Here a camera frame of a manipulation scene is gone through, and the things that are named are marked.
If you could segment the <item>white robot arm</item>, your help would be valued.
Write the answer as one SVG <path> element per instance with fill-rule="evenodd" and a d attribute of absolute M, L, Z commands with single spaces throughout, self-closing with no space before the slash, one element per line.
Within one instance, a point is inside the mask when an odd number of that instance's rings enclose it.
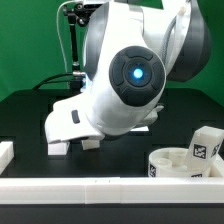
<path fill-rule="evenodd" d="M 90 16 L 83 46 L 86 90 L 53 105 L 50 144 L 121 136 L 156 120 L 168 80 L 185 82 L 207 64 L 209 29 L 197 0 L 155 9 L 108 1 Z"/>

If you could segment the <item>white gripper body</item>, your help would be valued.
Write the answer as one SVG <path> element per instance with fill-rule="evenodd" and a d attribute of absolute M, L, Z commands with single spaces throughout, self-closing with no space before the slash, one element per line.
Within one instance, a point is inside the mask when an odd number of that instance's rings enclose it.
<path fill-rule="evenodd" d="M 53 111 L 45 121 L 49 144 L 73 139 L 102 140 L 104 135 L 94 128 L 85 114 L 85 95 L 79 94 L 53 104 Z"/>

